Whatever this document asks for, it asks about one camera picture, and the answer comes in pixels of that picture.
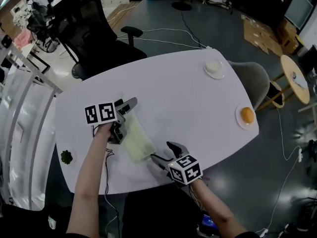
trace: gray chair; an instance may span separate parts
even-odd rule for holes
[[[228,62],[246,89],[253,109],[256,110],[269,90],[267,72],[256,62]]]

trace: broccoli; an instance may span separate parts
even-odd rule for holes
[[[62,153],[60,154],[61,156],[61,161],[64,162],[65,164],[70,164],[71,161],[73,160],[73,157],[71,156],[71,153],[67,150],[62,151]]]

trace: sleeve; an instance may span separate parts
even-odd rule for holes
[[[259,236],[254,232],[245,232],[236,236],[236,238],[259,238]]]
[[[65,234],[63,237],[65,238],[88,238],[87,236],[82,236],[78,234]]]

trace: hand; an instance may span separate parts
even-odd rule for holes
[[[113,124],[112,122],[108,122],[108,123],[99,125],[96,135],[102,134],[105,138],[109,139],[111,137],[110,128],[112,124]]]

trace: cardboard box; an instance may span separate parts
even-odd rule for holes
[[[283,48],[285,51],[288,53],[292,54],[297,48],[299,44],[298,41],[296,40],[296,37],[288,37],[287,41],[284,42]]]
[[[299,46],[296,40],[296,28],[286,18],[280,23],[276,30],[279,42],[285,51],[293,53]]]
[[[278,29],[289,33],[291,36],[296,36],[297,30],[296,27],[289,22],[286,18],[283,18],[282,22],[278,26]]]
[[[255,47],[259,47],[265,53],[271,50],[274,54],[281,57],[283,51],[278,43],[275,33],[268,26],[241,15],[243,19],[244,39]]]

